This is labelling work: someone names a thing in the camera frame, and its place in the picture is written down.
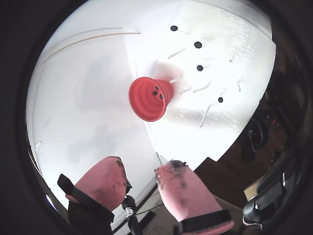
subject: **scratch mark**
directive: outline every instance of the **scratch mark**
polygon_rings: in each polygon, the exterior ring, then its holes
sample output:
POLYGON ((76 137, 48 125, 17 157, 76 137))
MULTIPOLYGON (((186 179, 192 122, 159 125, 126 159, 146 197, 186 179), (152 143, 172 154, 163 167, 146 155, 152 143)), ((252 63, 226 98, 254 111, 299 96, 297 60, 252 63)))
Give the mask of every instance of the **scratch mark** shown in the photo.
POLYGON ((237 84, 238 84, 238 91, 241 92, 239 81, 237 82, 237 84))
POLYGON ((188 91, 190 91, 190 90, 191 90, 191 87, 189 87, 188 89, 186 89, 186 90, 180 92, 179 94, 184 94, 185 92, 188 92, 188 91))
POLYGON ((204 91, 206 88, 208 88, 210 85, 211 85, 211 82, 209 82, 205 87, 203 87, 203 88, 201 88, 201 89, 198 89, 198 90, 195 90, 194 93, 196 93, 196 92, 202 92, 202 91, 204 91))
POLYGON ((181 80, 181 78, 175 78, 175 79, 171 80, 170 83, 174 83, 174 82, 177 82, 179 80, 181 80))
POLYGON ((59 52, 61 52, 62 50, 71 47, 75 44, 81 43, 81 42, 85 42, 91 39, 96 39, 96 38, 101 38, 101 37, 109 37, 109 36, 117 36, 117 35, 131 35, 131 34, 141 34, 140 32, 134 32, 134 33, 109 33, 109 34, 101 34, 101 35, 97 35, 97 36, 93 36, 93 37, 89 37, 89 38, 84 38, 81 39, 79 41, 73 42, 71 44, 66 45, 65 47, 62 47, 61 49, 57 50, 56 52, 54 52, 52 55, 50 55, 49 57, 47 57, 40 65, 39 67, 44 64, 46 61, 48 61, 50 58, 52 58, 54 55, 58 54, 59 52))
POLYGON ((224 88, 224 91, 221 93, 221 97, 223 97, 223 94, 227 92, 227 89, 224 88))
POLYGON ((187 34, 187 35, 190 35, 191 33, 186 33, 186 32, 184 32, 184 31, 181 31, 181 30, 178 30, 179 32, 181 32, 181 33, 184 33, 184 34, 187 34))
POLYGON ((36 147, 35 147, 35 151, 37 152, 38 151, 38 147, 43 144, 42 141, 39 141, 37 144, 36 144, 36 147))
POLYGON ((171 59, 171 58, 173 58, 174 56, 176 56, 176 55, 182 53, 184 50, 186 50, 186 48, 184 48, 184 49, 182 49, 182 50, 180 50, 180 51, 178 51, 178 52, 175 52, 173 55, 170 55, 168 58, 171 59))
POLYGON ((205 110, 205 113, 204 113, 204 115, 203 115, 203 117, 202 117, 202 120, 201 120, 201 122, 200 122, 200 128, 203 127, 204 119, 205 119, 207 113, 209 112, 210 108, 211 108, 211 105, 209 105, 209 106, 207 107, 207 109, 205 110))
POLYGON ((230 62, 233 62, 234 61, 234 58, 235 58, 236 54, 229 60, 230 62))

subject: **red silicone cup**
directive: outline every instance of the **red silicone cup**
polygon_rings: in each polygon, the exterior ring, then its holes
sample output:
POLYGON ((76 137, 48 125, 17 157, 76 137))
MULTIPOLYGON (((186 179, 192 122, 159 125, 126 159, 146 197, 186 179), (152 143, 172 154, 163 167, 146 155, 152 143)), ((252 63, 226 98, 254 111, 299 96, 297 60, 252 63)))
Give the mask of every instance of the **red silicone cup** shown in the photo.
POLYGON ((141 77, 129 88, 129 102, 138 117, 144 121, 157 121, 164 115, 173 93, 169 82, 141 77))

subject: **black strap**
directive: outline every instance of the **black strap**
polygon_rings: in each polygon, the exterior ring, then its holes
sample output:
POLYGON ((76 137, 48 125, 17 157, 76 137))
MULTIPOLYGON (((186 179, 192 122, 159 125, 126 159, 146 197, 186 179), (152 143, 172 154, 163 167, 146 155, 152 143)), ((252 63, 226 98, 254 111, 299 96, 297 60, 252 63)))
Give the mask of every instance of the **black strap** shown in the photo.
POLYGON ((131 190, 133 186, 131 183, 129 183, 128 179, 126 179, 126 194, 129 193, 129 190, 131 190))
POLYGON ((113 222, 114 214, 98 203, 93 198, 89 197, 84 192, 80 191, 79 189, 75 188, 71 180, 66 177, 64 174, 61 174, 58 179, 58 186, 67 194, 74 197, 78 200, 82 205, 89 208, 93 212, 102 215, 103 217, 113 222))
POLYGON ((179 222, 179 234, 210 228, 230 220, 231 216, 228 210, 188 218, 179 222))

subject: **wooden floor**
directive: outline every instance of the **wooden floor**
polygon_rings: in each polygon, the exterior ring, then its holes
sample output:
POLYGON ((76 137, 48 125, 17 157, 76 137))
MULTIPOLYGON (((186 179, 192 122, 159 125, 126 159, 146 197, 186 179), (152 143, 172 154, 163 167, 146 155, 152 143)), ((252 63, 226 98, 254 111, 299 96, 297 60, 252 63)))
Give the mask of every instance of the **wooden floor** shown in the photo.
POLYGON ((244 190, 268 171, 272 153, 285 141, 284 130, 271 126, 268 142, 256 152, 255 161, 241 162, 241 146, 235 141, 218 162, 207 158, 195 172, 214 195, 243 208, 247 202, 244 190))

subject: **black object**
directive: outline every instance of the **black object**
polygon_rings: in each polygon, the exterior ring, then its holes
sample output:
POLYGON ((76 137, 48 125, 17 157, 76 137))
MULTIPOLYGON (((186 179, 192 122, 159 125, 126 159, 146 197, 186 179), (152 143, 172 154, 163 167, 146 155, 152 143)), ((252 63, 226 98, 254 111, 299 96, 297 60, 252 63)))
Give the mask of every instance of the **black object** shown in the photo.
POLYGON ((153 213, 152 211, 149 211, 145 217, 143 217, 143 219, 139 222, 139 228, 141 230, 144 230, 148 224, 153 220, 153 218, 155 217, 155 213, 153 213))
POLYGON ((89 197, 84 192, 75 188, 70 179, 65 175, 60 175, 58 179, 58 186, 65 192, 65 194, 74 197, 89 210, 93 211, 96 214, 100 214, 101 217, 109 220, 110 222, 113 222, 114 214, 110 210, 102 206, 100 203, 89 197))
POLYGON ((198 71, 202 71, 202 70, 203 70, 203 66, 202 66, 202 65, 198 65, 198 66, 197 66, 197 70, 198 70, 198 71))
POLYGON ((171 26, 171 30, 175 32, 175 31, 177 31, 177 30, 178 30, 178 27, 177 27, 177 26, 175 26, 175 25, 173 25, 173 26, 171 26))
POLYGON ((133 197, 126 195, 126 198, 122 202, 122 208, 127 211, 127 209, 131 209, 133 214, 127 214, 128 227, 133 235, 142 235, 142 229, 138 223, 138 219, 136 217, 136 203, 133 197))
POLYGON ((178 168, 181 166, 185 166, 187 162, 182 162, 178 160, 171 160, 170 163, 173 165, 174 168, 178 168))
POLYGON ((231 216, 228 210, 222 210, 188 218, 179 222, 178 229, 177 228, 174 229, 174 232, 176 233, 174 235, 180 235, 182 233, 190 233, 210 228, 230 220, 231 216))
POLYGON ((82 204, 69 202, 68 221, 83 235, 111 235, 110 221, 82 204))
MULTIPOLYGON (((153 186, 153 188, 148 192, 148 194, 142 199, 142 201, 138 204, 136 207, 137 210, 139 210, 146 202, 147 200, 151 197, 151 195, 155 192, 157 189, 157 184, 153 186)), ((120 223, 114 230, 113 234, 116 233, 120 228, 122 228, 126 223, 128 222, 127 219, 124 219, 122 223, 120 223)))
POLYGON ((200 49, 202 47, 202 43, 201 42, 195 42, 195 48, 200 49))
POLYGON ((257 187, 257 195, 244 207, 244 220, 263 224, 281 207, 283 199, 290 195, 298 178, 301 152, 298 146, 285 149, 273 163, 269 172, 257 187))
POLYGON ((133 188, 131 183, 129 183, 128 179, 126 179, 126 194, 133 188))
POLYGON ((238 232, 233 230, 228 230, 225 233, 222 233, 221 235, 238 235, 238 232))
POLYGON ((241 161, 244 163, 255 160, 255 152, 268 142, 268 128, 265 124, 266 114, 267 112, 264 110, 257 109, 237 138, 242 148, 241 161))
POLYGON ((240 228, 237 230, 235 235, 242 235, 246 229, 247 229, 247 226, 245 225, 240 226, 240 228))

